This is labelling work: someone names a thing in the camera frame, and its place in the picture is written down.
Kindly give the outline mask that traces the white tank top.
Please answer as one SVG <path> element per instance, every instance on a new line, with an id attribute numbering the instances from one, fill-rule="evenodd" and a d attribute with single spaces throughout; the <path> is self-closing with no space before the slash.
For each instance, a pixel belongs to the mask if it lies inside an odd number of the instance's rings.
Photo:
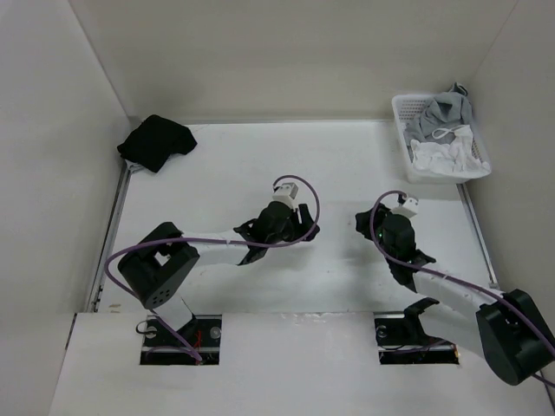
<path id="1" fill-rule="evenodd" d="M 418 142 L 411 140 L 413 168 L 419 172 L 431 172 L 443 177 L 477 179 L 488 175 L 491 166 L 473 156 L 474 137 L 469 125 L 455 127 L 455 139 L 450 144 Z"/>

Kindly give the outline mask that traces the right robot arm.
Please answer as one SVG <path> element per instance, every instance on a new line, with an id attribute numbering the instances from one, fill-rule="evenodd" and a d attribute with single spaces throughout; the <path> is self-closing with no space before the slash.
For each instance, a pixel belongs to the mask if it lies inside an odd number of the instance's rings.
<path id="1" fill-rule="evenodd" d="M 355 219 L 356 231 L 384 251 L 395 281 L 421 297 L 404 309 L 393 334 L 379 344 L 458 344 L 511 386 L 553 363 L 554 336 L 525 291 L 500 292 L 450 280 L 433 257 L 417 248 L 410 220 L 383 204 Z"/>

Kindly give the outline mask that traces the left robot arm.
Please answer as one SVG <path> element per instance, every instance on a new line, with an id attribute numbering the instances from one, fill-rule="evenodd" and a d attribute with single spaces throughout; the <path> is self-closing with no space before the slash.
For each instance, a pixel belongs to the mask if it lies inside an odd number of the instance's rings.
<path id="1" fill-rule="evenodd" d="M 145 309 L 165 321 L 165 335 L 175 345 L 194 336 L 194 313 L 179 296 L 179 289 L 196 267 L 228 264 L 246 266 L 262 259 L 268 247 L 313 240 L 320 231 L 306 204 L 271 201 L 257 218 L 220 234 L 196 235 L 192 242 L 172 222 L 164 222 L 142 242 L 149 247 L 133 250 L 117 269 Z"/>

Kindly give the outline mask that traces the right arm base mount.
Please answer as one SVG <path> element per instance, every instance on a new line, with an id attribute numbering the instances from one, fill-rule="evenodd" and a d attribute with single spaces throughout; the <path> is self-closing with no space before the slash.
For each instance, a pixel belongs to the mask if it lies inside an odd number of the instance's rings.
<path id="1" fill-rule="evenodd" d="M 438 302 L 424 298 L 402 312 L 374 314 L 375 340 L 382 365 L 458 365 L 457 347 L 425 333 L 420 318 Z"/>

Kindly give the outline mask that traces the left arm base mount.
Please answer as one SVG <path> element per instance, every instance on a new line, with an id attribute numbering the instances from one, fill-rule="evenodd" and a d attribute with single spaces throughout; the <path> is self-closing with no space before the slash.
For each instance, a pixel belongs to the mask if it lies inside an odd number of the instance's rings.
<path id="1" fill-rule="evenodd" d="M 153 316 L 139 322 L 135 332 L 142 336 L 142 366 L 217 366 L 222 340 L 221 315 L 197 315 L 179 333 L 199 353 L 198 361 L 185 352 L 185 346 Z"/>

